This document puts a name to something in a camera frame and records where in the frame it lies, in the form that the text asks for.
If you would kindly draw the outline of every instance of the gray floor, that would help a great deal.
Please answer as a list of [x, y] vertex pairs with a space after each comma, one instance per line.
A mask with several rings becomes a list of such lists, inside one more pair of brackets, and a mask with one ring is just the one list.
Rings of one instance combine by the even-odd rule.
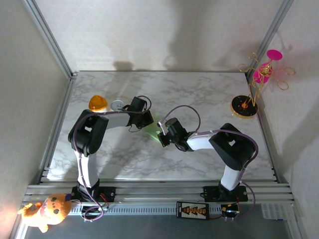
[[85, 223], [80, 216], [68, 216], [42, 234], [29, 228], [26, 239], [289, 239], [285, 221], [265, 220], [261, 207], [242, 219], [199, 221], [175, 216], [104, 216]]

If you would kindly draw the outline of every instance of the round black base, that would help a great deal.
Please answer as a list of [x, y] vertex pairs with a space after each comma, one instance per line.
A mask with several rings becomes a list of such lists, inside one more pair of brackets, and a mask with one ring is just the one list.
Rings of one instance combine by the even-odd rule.
[[244, 119], [252, 118], [258, 112], [257, 103], [253, 106], [252, 100], [248, 96], [236, 96], [231, 101], [230, 107], [236, 116]]

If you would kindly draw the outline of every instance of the orange object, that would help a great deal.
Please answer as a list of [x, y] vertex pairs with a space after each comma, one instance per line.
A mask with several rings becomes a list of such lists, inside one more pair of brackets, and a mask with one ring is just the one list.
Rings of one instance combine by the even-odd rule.
[[102, 96], [95, 95], [91, 98], [89, 103], [89, 109], [91, 111], [101, 111], [108, 106], [108, 102]]
[[71, 194], [55, 193], [50, 195], [44, 203], [25, 205], [18, 211], [24, 223], [30, 227], [38, 227], [41, 232], [48, 231], [48, 225], [62, 222], [72, 209]]

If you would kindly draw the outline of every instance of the orange dome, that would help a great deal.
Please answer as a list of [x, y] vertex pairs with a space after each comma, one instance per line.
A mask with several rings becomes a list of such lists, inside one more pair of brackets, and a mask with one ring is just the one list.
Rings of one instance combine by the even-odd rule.
[[108, 102], [102, 96], [95, 95], [91, 98], [89, 103], [89, 109], [91, 111], [100, 111], [108, 106]]

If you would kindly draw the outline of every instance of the orange plush toy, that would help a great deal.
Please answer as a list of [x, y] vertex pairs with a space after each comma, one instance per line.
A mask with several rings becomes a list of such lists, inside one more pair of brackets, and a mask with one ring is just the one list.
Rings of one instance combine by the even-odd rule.
[[45, 202], [25, 205], [18, 211], [22, 220], [30, 227], [38, 227], [41, 232], [48, 231], [48, 225], [62, 222], [72, 208], [71, 194], [55, 193], [50, 195]]

